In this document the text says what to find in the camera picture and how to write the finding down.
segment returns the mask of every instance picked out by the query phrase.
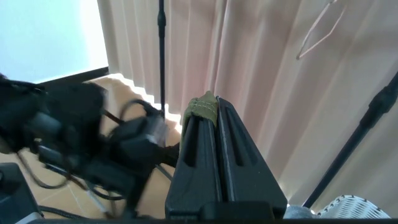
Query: green cloth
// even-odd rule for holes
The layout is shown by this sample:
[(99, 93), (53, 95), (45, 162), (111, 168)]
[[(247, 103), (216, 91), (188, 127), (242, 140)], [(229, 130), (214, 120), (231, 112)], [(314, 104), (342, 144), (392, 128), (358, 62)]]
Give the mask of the green cloth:
[(183, 138), (185, 131), (187, 130), (189, 117), (199, 116), (201, 118), (209, 119), (213, 122), (214, 126), (217, 127), (217, 107), (217, 99), (210, 91), (207, 91), (202, 97), (194, 98), (189, 102), (182, 120), (180, 149), (183, 145)]

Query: black pole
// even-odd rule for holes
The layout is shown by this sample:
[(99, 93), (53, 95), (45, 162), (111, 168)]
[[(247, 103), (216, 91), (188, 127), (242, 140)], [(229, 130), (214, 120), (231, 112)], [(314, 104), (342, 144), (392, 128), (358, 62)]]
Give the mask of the black pole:
[(358, 127), (354, 133), (349, 137), (346, 144), (343, 146), (336, 159), (331, 163), (330, 167), (323, 175), (321, 181), (315, 187), (315, 190), (304, 202), (303, 206), (310, 208), (321, 196), (323, 191), (327, 188), (331, 180), (335, 177), (338, 171), (343, 167), (349, 156), (356, 149), (358, 144), (362, 141), (370, 129), (380, 120), (381, 116), (387, 113), (397, 100), (398, 96), (398, 73), (394, 76), (388, 86), (385, 86), (370, 102), (369, 109), (362, 117)]
[(160, 56), (160, 104), (162, 105), (162, 116), (165, 118), (165, 68), (164, 68), (164, 37), (166, 28), (166, 14), (164, 12), (164, 0), (159, 0), (159, 13), (157, 15), (159, 26), (159, 56)]

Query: curtain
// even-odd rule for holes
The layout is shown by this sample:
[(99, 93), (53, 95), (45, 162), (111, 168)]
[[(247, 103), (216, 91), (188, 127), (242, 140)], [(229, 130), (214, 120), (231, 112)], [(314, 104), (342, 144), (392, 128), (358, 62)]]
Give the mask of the curtain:
[[(398, 71), (395, 0), (330, 4), (304, 50), (326, 36), (344, 10), (339, 23), (297, 60), (328, 2), (165, 0), (169, 111), (183, 113), (191, 98), (207, 90), (230, 101), (291, 204), (311, 194), (371, 99)], [(98, 3), (110, 71), (122, 73), (159, 102), (158, 2)], [(398, 215), (398, 196), (391, 197), (398, 182), (376, 172), (398, 168), (393, 120), (385, 116), (385, 125), (369, 133), (314, 210), (341, 194), (354, 194)], [(387, 138), (388, 147), (377, 144)], [(373, 159), (376, 151), (389, 154)], [(383, 184), (392, 185), (381, 195)]]

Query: white basket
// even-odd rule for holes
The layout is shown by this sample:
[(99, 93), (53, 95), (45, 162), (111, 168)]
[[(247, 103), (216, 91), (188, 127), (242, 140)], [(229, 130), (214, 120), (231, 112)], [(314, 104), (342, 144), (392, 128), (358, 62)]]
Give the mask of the white basket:
[(318, 212), (320, 218), (390, 218), (370, 201), (354, 196), (342, 195)]

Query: green fabric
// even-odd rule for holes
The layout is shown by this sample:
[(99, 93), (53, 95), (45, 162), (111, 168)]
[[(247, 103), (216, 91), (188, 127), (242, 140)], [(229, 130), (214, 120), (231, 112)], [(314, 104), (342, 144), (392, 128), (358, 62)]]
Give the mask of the green fabric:
[(187, 130), (189, 117), (199, 116), (201, 118), (206, 118), (213, 122), (214, 126), (217, 126), (217, 107), (217, 99), (210, 91), (207, 91), (202, 97), (194, 98), (189, 102), (182, 120), (180, 149), (183, 146), (183, 138)]

